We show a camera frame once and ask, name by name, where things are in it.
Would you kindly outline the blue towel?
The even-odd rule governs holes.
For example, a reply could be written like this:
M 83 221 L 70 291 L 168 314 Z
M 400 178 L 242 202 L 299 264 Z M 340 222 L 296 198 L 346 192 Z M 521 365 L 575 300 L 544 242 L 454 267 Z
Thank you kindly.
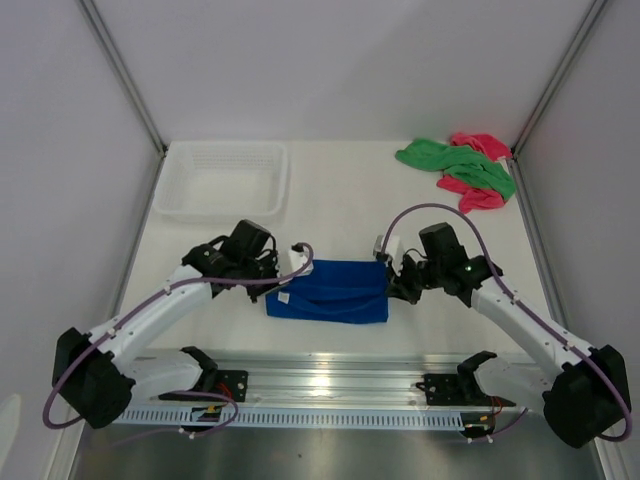
M 386 267 L 378 261 L 316 260 L 310 274 L 265 297 L 266 314 L 281 319 L 352 325 L 389 317 Z

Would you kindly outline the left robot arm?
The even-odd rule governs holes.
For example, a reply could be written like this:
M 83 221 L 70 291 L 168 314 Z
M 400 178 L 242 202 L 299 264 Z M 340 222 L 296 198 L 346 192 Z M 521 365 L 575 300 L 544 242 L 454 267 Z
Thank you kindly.
M 277 287 L 277 276 L 275 237 L 240 221 L 230 235 L 193 247 L 164 285 L 130 312 L 86 333 L 65 331 L 56 343 L 52 394 L 94 429 L 113 423 L 134 401 L 229 398 L 217 363 L 202 350 L 187 346 L 151 357 L 143 352 L 223 291 L 242 286 L 256 301 Z

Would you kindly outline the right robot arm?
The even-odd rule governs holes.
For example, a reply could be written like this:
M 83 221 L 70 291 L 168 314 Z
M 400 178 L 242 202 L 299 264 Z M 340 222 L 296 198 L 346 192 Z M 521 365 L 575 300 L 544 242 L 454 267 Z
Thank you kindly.
M 412 259 L 398 238 L 377 240 L 376 256 L 387 268 L 390 297 L 417 303 L 440 289 L 498 326 L 535 361 L 536 372 L 482 352 L 459 364 L 458 395 L 468 403 L 498 396 L 541 415 L 565 444 L 580 448 L 595 438 L 625 440 L 633 420 L 625 362 L 613 347 L 577 337 L 525 304 L 486 254 L 469 257 L 448 223 L 420 231 L 424 255 Z

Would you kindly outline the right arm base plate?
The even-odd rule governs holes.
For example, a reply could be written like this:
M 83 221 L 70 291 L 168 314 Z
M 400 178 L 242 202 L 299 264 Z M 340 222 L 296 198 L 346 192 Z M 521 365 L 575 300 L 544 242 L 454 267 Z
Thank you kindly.
M 514 407 L 515 403 L 503 397 L 490 397 L 469 375 L 453 373 L 426 373 L 415 384 L 430 406 Z

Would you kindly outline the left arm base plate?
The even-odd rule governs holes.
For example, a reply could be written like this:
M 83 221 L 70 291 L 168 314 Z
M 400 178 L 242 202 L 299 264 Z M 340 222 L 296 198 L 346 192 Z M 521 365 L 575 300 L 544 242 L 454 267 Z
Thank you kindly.
M 215 375 L 207 374 L 204 380 L 191 389 L 192 395 L 185 393 L 165 393 L 158 397 L 163 401 L 218 401 L 206 393 L 221 395 L 237 403 L 243 403 L 248 391 L 249 373 L 246 370 L 218 370 Z

